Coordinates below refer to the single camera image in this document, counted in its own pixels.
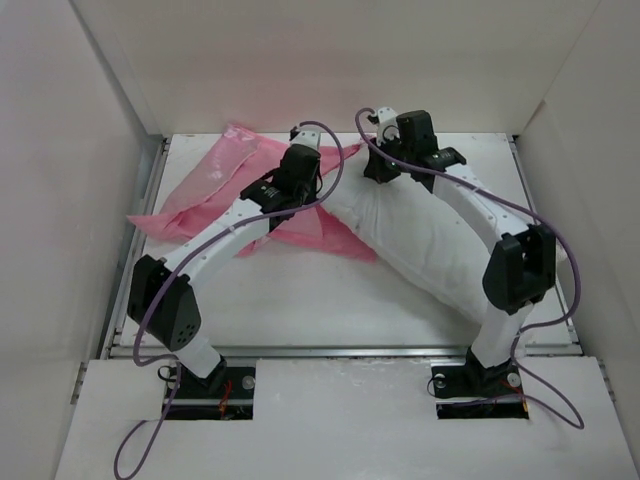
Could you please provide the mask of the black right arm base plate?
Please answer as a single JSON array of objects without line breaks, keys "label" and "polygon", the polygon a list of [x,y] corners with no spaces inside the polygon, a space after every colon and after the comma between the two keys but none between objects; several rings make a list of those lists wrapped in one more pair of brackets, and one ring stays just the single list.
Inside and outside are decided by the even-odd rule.
[{"label": "black right arm base plate", "polygon": [[510,362],[495,369],[471,363],[434,365],[430,386],[439,420],[528,420],[519,370]]}]

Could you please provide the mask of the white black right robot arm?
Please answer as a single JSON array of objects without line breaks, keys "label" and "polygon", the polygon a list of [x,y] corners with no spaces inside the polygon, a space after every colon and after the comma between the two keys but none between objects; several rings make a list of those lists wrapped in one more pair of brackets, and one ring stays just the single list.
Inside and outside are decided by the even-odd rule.
[{"label": "white black right robot arm", "polygon": [[482,276],[488,300],[485,319],[464,364],[433,367],[436,398],[490,398],[519,392],[512,347],[532,307],[555,284],[555,234],[505,209],[458,150],[439,146],[428,112],[398,114],[389,107],[361,112],[377,128],[366,176],[386,183],[409,174],[451,207],[490,255]]}]

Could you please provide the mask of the white pillow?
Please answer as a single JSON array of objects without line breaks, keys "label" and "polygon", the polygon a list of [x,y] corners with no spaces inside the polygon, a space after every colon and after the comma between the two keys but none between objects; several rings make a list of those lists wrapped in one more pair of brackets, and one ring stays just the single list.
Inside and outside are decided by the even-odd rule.
[{"label": "white pillow", "polygon": [[489,252],[445,202],[401,176],[378,184],[344,168],[322,207],[400,275],[466,319],[482,324],[489,302],[482,276]]}]

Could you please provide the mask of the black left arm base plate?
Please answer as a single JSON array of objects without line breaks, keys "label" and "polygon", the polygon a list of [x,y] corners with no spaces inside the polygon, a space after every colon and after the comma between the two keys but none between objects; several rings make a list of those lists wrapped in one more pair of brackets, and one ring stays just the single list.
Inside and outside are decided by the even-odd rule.
[{"label": "black left arm base plate", "polygon": [[255,366],[230,366],[226,369],[222,383],[209,392],[197,377],[184,367],[181,368],[181,382],[172,402],[169,401],[175,386],[177,368],[161,366],[158,378],[165,383],[164,410],[171,421],[245,421],[253,419],[254,393],[256,386]]}]

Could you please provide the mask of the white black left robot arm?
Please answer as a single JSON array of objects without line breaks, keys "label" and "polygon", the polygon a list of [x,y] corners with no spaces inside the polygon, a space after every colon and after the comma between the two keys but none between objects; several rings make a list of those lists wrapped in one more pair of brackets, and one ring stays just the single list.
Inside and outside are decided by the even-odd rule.
[{"label": "white black left robot arm", "polygon": [[127,315],[158,340],[190,373],[205,397],[223,387],[226,360],[202,331],[197,291],[236,254],[317,200],[321,154],[292,143],[279,166],[244,188],[197,236],[158,259],[134,265]]}]

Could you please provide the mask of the aluminium front table rail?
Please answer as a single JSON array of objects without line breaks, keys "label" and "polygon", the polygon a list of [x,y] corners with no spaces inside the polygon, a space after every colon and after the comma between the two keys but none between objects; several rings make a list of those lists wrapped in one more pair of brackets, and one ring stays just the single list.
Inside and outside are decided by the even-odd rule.
[{"label": "aluminium front table rail", "polygon": [[[235,359],[250,358],[464,358],[466,347],[216,347],[225,357]],[[143,347],[141,356],[151,358],[165,354],[163,348],[157,346]],[[524,353],[534,357],[570,357],[583,356],[579,344],[527,346]],[[105,350],[101,359],[132,358],[133,347],[113,345]]]}]

